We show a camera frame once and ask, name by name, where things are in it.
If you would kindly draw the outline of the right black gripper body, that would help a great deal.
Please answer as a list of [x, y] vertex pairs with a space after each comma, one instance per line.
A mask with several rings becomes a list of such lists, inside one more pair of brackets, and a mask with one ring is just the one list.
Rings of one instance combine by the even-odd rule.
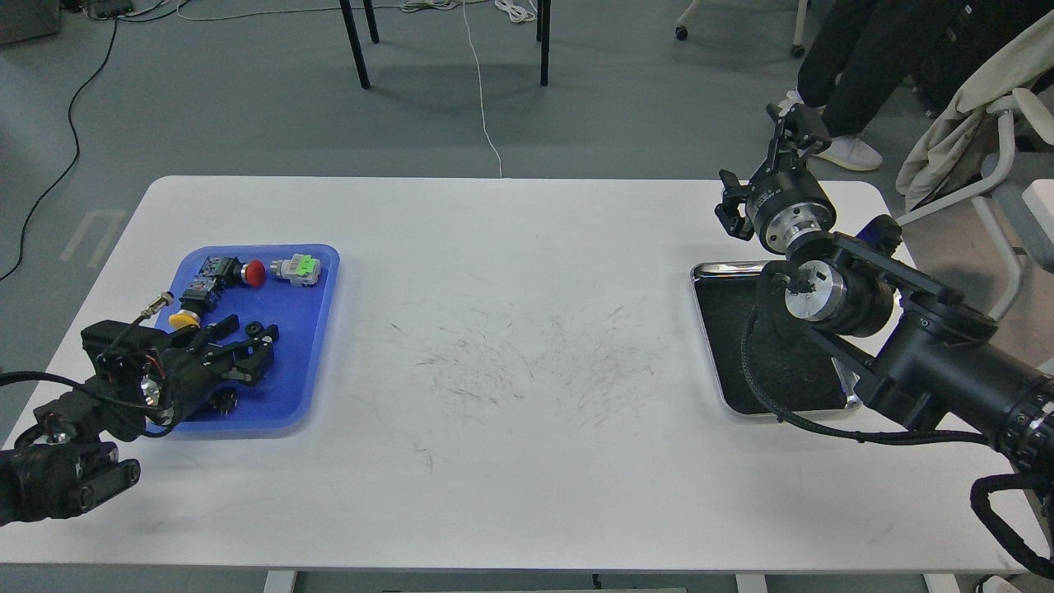
[[828, 231], [837, 219], [809, 169], [761, 172], [749, 181], [749, 220], [765, 250], [784, 254], [799, 236]]

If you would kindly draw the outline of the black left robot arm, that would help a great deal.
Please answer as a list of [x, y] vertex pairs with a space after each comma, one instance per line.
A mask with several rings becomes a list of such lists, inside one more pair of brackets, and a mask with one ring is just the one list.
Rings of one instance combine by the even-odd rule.
[[201, 406], [231, 410], [232, 381], [256, 386], [273, 364], [276, 325], [249, 323], [241, 341], [236, 315], [170, 333], [139, 322], [102, 320], [82, 331], [94, 375], [82, 383], [38, 371], [2, 375], [3, 386], [45, 381], [67, 393], [34, 410], [31, 424], [2, 452], [1, 521], [65, 519], [108, 502], [142, 476], [121, 460], [118, 442], [161, 438]]

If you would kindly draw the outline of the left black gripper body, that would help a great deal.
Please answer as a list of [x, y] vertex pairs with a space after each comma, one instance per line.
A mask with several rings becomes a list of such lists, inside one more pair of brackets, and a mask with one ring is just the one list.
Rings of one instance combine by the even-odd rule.
[[82, 345], [95, 375], [91, 394], [119, 410], [142, 413], [158, 427], [174, 427], [210, 409], [208, 398], [226, 386], [218, 352], [198, 350], [199, 328], [173, 333], [102, 320], [82, 331]]

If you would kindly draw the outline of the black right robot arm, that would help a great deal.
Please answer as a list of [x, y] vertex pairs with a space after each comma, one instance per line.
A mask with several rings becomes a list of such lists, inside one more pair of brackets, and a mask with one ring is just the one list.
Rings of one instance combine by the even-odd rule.
[[[746, 383], [776, 420], [813, 434], [881, 446], [970, 442], [1006, 456], [1009, 475], [976, 480], [970, 503], [1006, 552], [1052, 577], [1052, 560], [991, 509], [1009, 489], [1038, 496], [1052, 518], [1052, 377], [991, 345], [996, 320], [963, 294], [893, 258], [901, 228], [880, 215], [855, 236], [836, 232], [836, 209], [807, 169], [832, 146], [817, 110], [768, 105], [767, 157], [742, 183], [730, 171], [716, 217], [728, 236], [758, 239], [775, 255], [761, 270], [756, 304], [740, 334]], [[805, 419], [776, 401], [754, 375], [750, 339], [760, 316], [779, 337], [809, 340], [856, 375], [853, 393], [900, 432], [848, 432]]]

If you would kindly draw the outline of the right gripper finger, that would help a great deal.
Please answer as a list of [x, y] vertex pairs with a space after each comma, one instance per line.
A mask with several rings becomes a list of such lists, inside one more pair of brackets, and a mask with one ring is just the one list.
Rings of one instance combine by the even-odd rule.
[[744, 214], [740, 210], [752, 198], [754, 185], [749, 181], [742, 183], [738, 176], [728, 170], [719, 170], [718, 177], [723, 190], [721, 202], [715, 207], [716, 217], [727, 236], [738, 240], [752, 240], [754, 234], [752, 219], [748, 214]]
[[767, 104], [767, 113], [775, 124], [767, 149], [767, 176], [793, 171], [813, 176], [809, 159], [832, 146], [821, 114], [802, 104], [793, 104], [786, 111]]

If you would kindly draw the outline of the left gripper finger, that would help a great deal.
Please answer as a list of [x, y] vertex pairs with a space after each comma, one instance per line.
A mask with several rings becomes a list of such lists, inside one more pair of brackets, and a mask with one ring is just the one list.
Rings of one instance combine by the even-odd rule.
[[239, 320], [218, 320], [199, 328], [197, 349], [200, 352], [251, 352], [264, 343], [274, 344], [279, 339], [279, 329], [275, 324], [264, 327], [258, 320], [252, 320], [248, 327], [241, 328]]
[[274, 364], [272, 344], [231, 344], [218, 350], [219, 376], [243, 386], [257, 386]]

